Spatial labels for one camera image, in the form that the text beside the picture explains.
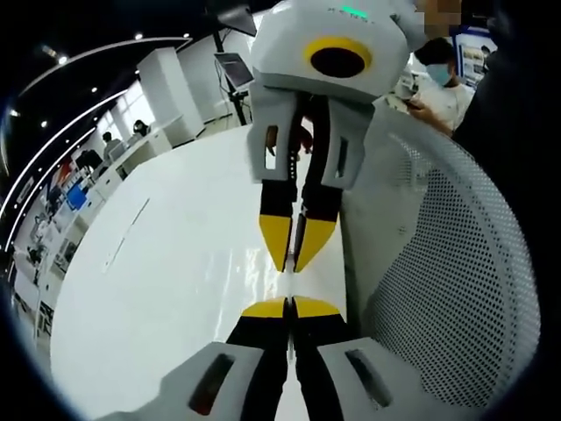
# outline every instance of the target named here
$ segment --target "green indicator light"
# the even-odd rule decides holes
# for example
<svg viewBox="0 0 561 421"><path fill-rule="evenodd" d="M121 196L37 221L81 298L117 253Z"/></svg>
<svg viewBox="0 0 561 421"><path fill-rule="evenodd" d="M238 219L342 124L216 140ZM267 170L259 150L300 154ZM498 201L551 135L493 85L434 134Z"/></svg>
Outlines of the green indicator light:
<svg viewBox="0 0 561 421"><path fill-rule="evenodd" d="M346 11L347 13L351 13L352 15L359 16L364 19L368 19L368 15L366 14L365 11L358 11L349 6L343 6L341 10Z"/></svg>

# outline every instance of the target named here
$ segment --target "white tabletop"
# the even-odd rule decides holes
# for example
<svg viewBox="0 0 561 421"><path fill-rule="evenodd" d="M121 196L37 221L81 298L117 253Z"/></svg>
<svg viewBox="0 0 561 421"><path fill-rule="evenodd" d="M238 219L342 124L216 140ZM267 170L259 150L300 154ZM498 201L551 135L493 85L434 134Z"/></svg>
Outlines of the white tabletop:
<svg viewBox="0 0 561 421"><path fill-rule="evenodd" d="M311 296L345 316L338 226L300 274L274 269L258 225L247 130L138 167L86 233L60 291L51 341L53 378L86 417L153 399L165 374L210 341L226 340L257 301ZM301 186L308 159L299 164ZM289 376L284 389L277 419L305 419L298 383Z"/></svg>

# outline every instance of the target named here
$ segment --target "ceiling light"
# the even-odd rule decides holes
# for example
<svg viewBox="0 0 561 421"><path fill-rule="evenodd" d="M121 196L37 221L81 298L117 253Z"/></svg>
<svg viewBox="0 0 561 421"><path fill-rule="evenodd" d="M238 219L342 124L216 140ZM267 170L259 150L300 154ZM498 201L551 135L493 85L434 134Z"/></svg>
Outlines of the ceiling light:
<svg viewBox="0 0 561 421"><path fill-rule="evenodd" d="M39 181L37 182L37 184L35 184L35 187L32 189L32 191L29 193L29 196L27 197L27 199L25 199L24 204L21 207L21 211L19 212L18 216L16 217L16 220L14 222L14 225L11 227L11 231L10 231L10 235L8 236L8 241L6 241L6 248L8 248L8 245L10 244L11 238L14 236L14 232L16 231L16 226L18 226L19 224L19 219L21 219L21 217L23 216L23 210L27 207L27 204L29 204L29 202L32 200L33 195L35 194L35 192L37 191L37 189L42 190L43 186L41 185L41 183L46 179L46 177L51 173L51 171L53 170L53 168L59 164L59 162L61 162L64 157L66 155L68 155L73 149L74 146L79 144L80 142L82 142L85 138L87 138L91 133L93 133L96 130L95 127L92 127L91 129L89 129L87 132L85 132L71 147L69 147L65 153L63 153L58 160L56 160L54 162L54 164L43 174L43 176L39 179Z"/></svg>
<svg viewBox="0 0 561 421"><path fill-rule="evenodd" d="M57 53L50 46L42 46L41 50L43 50L43 53L50 55L51 57L56 59Z"/></svg>
<svg viewBox="0 0 561 421"><path fill-rule="evenodd" d="M99 107L105 105L106 103L113 101L115 98L118 98L120 96L122 96L128 89L124 89L120 92L117 92L115 95L110 96L109 98L105 98L104 100L102 100L101 102L97 103L96 105L94 105L93 107L91 107L89 110L85 110L82 114L80 114L78 117L76 117L74 120L72 120L70 123L68 123L67 125L65 125L64 127L62 127L54 136L52 136L52 138L50 138L47 142L45 142L45 144L39 149L39 151L33 155L33 157L29 160L29 162L27 162L27 165L24 167L24 169L22 170L22 172L18 175L18 178L16 178L16 181L11 185L10 190L8 191L8 194L6 195L4 202L2 203L2 206L0 207L0 219L2 218L2 216L4 215L4 211L6 209L6 206L8 206L8 202L11 199L11 196L15 193L16 189L18 188L18 185L21 183L21 181L23 180L23 178L25 177L25 174L27 173L27 171L29 171L29 169L32 167L33 163L40 157L40 155L42 153L45 152L45 150L51 146L51 144L60 137L60 135L62 133L64 133L66 130L68 130L70 127L72 127L76 122L80 121L83 117L87 116L90 112L92 112L93 110L98 109Z"/></svg>
<svg viewBox="0 0 561 421"><path fill-rule="evenodd" d="M75 56L73 56L71 59L68 59L68 63L74 63L75 61L81 60L85 57L89 57L90 55L93 54L97 54L97 53L101 53L103 51L107 51L107 50L111 50L113 48L119 48L121 46L129 46L132 44L136 44L136 43L144 43L144 42L161 42L161 41L181 41L181 42L185 42L185 39L183 37L156 37L156 38L145 38L145 39L128 39L126 41L120 41L120 42L116 42L114 44L108 44L106 46L100 46L98 48L94 48L93 50L88 50L85 53L81 53L81 54L77 54ZM37 76L35 79L33 79L26 87L24 90L19 92L18 96L22 96L25 92L27 92L29 89L31 89L33 86L35 86L37 83L41 82L42 80L44 80L46 77L48 77L49 75L51 75L52 73L56 72L60 70L60 66L54 66L52 68L49 68L45 73Z"/></svg>

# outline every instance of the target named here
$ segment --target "person's hand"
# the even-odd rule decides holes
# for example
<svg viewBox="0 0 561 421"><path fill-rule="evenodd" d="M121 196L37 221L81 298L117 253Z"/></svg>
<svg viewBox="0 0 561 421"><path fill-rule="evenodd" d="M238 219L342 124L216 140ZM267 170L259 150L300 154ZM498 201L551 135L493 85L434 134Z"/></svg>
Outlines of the person's hand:
<svg viewBox="0 0 561 421"><path fill-rule="evenodd" d="M407 109L409 114L415 117L417 120L421 120L428 125L433 125L437 117L435 113L429 108L429 106L425 103L422 103L418 100L410 100L405 103L407 105Z"/></svg>
<svg viewBox="0 0 561 421"><path fill-rule="evenodd" d="M446 136L451 137L452 130L438 119L436 114L430 109L428 105L418 100L410 100L405 104L407 105L409 114L411 116L413 116L417 120L423 121L427 125L432 126Z"/></svg>

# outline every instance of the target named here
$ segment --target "dark hair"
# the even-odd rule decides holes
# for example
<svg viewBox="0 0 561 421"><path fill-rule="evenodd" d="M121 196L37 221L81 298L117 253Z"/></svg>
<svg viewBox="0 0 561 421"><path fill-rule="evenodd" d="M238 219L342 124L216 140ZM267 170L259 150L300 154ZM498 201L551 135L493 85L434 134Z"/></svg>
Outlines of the dark hair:
<svg viewBox="0 0 561 421"><path fill-rule="evenodd" d="M134 122L132 131L140 134L141 136L146 136L148 134L149 127L142 120L137 120Z"/></svg>
<svg viewBox="0 0 561 421"><path fill-rule="evenodd" d="M424 65L456 62L454 47L444 38L435 38L415 51L415 57Z"/></svg>

